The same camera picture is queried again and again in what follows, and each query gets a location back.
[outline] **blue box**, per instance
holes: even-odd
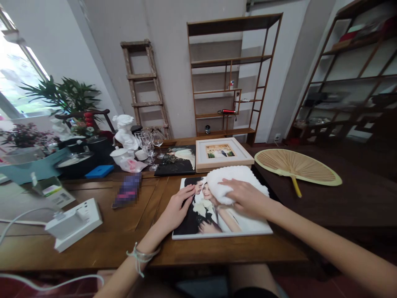
[[[113,169],[115,168],[114,165],[108,165],[108,166],[97,166],[95,169],[93,169],[91,172],[86,174],[87,179],[94,179],[94,178],[103,178],[106,177],[107,174],[109,174]]]

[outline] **white bust statue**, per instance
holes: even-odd
[[[135,158],[135,151],[138,150],[139,145],[136,137],[131,132],[134,117],[130,115],[114,116],[113,121],[117,121],[118,132],[115,135],[117,141],[123,144],[123,148],[132,158]]]
[[[50,121],[52,123],[54,123],[52,129],[54,131],[56,131],[59,134],[59,139],[63,142],[63,141],[67,141],[73,137],[75,137],[74,135],[72,135],[68,129],[66,124],[63,123],[63,120],[61,119],[57,119],[57,118],[52,118],[50,119]]]

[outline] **power strip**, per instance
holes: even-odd
[[[66,211],[64,213],[64,218],[75,218],[76,214],[78,218],[82,219],[83,223],[79,225],[75,231],[68,233],[67,237],[62,239],[56,238],[54,248],[59,252],[63,252],[65,249],[72,246],[74,243],[79,241],[81,238],[92,232],[95,228],[99,227],[103,223],[99,213],[99,208],[94,198],[89,199]],[[57,225],[60,225],[61,221],[62,219],[53,219],[47,224],[46,230],[48,227],[54,228]]]

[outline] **fan handle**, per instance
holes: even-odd
[[[297,179],[295,178],[295,176],[291,176],[291,179],[292,179],[292,183],[294,184],[294,188],[295,188],[295,191],[296,191],[298,197],[302,197],[302,193],[301,193],[301,190],[299,189]]]

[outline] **white power strip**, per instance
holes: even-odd
[[[82,220],[82,223],[80,225],[76,224],[77,229],[75,231],[65,231],[65,229],[73,226],[71,220],[76,219],[76,216]],[[52,230],[59,234],[59,230],[62,229],[61,234],[67,235],[62,239],[56,238],[55,241],[55,249],[63,252],[101,224],[102,219],[99,208],[95,199],[92,198],[66,211],[61,219],[53,219],[46,225],[45,229],[51,234],[53,234]]]

